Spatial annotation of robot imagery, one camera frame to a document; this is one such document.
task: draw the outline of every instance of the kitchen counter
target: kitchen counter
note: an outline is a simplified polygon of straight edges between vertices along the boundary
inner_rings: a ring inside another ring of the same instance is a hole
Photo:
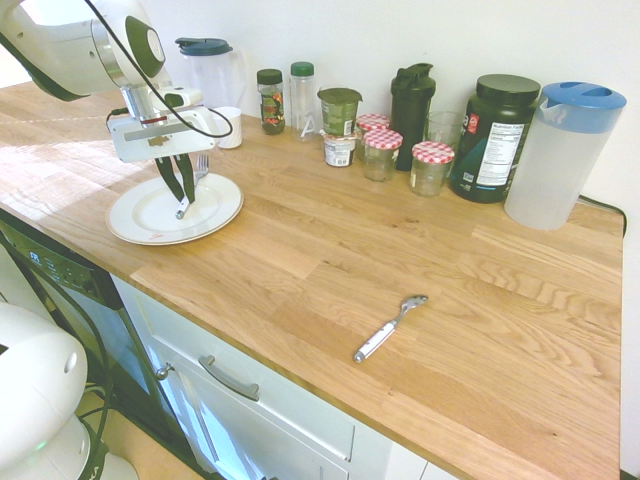
[[[112,235],[110,205],[158,176],[105,127],[119,92],[63,103],[0,90],[0,207],[461,478],[619,476],[622,219],[577,205],[540,232],[500,204],[408,173],[374,183],[321,142],[267,136],[210,152],[244,193],[222,230],[173,246]],[[424,293],[362,364],[355,351]]]

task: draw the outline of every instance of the glass jar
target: glass jar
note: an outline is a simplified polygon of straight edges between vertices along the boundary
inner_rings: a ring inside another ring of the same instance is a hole
[[[284,130],[284,101],[282,72],[275,68],[258,71],[260,92],[260,117],[262,130],[267,135],[277,135]]]
[[[372,130],[389,130],[389,123],[391,119],[384,115],[378,115],[377,113],[367,113],[366,115],[360,115],[356,119],[356,133],[358,138],[356,139],[356,156],[360,160],[364,160],[364,142],[363,138]]]
[[[393,130],[372,130],[362,139],[364,143],[364,176],[374,182],[393,178],[402,135]]]
[[[454,157],[453,149],[444,143],[427,141],[414,145],[411,153],[411,191],[421,197],[440,195]]]

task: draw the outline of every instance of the cabinet knob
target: cabinet knob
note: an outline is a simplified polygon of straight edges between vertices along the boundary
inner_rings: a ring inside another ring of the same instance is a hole
[[[173,368],[173,365],[171,365],[169,362],[167,362],[164,367],[159,368],[158,370],[156,370],[156,378],[158,380],[164,380],[165,378],[167,378],[169,376],[169,372],[171,370],[175,371],[175,368]]]

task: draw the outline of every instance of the plastic bottle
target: plastic bottle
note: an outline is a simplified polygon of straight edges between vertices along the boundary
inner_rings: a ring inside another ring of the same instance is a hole
[[[485,75],[467,104],[450,187],[478,203],[505,199],[536,109],[540,84],[515,75]]]
[[[291,64],[291,134],[301,142],[307,142],[317,133],[316,88],[313,63]]]
[[[257,77],[262,131],[267,135],[277,135],[284,130],[282,72],[275,68],[267,68],[259,70]]]
[[[424,139],[431,97],[436,92],[436,82],[429,78],[432,67],[428,63],[418,63],[409,68],[401,68],[391,81],[393,97],[390,128],[404,138],[396,163],[397,170],[411,170],[411,149]]]

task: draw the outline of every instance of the spoon handle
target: spoon handle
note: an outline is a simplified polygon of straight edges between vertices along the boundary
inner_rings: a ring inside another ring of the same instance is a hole
[[[378,330],[373,337],[371,337],[367,343],[365,343],[360,350],[353,356],[356,363],[360,363],[369,357],[376,349],[384,343],[384,341],[391,336],[395,331],[396,326],[392,322],[386,323],[380,330]]]

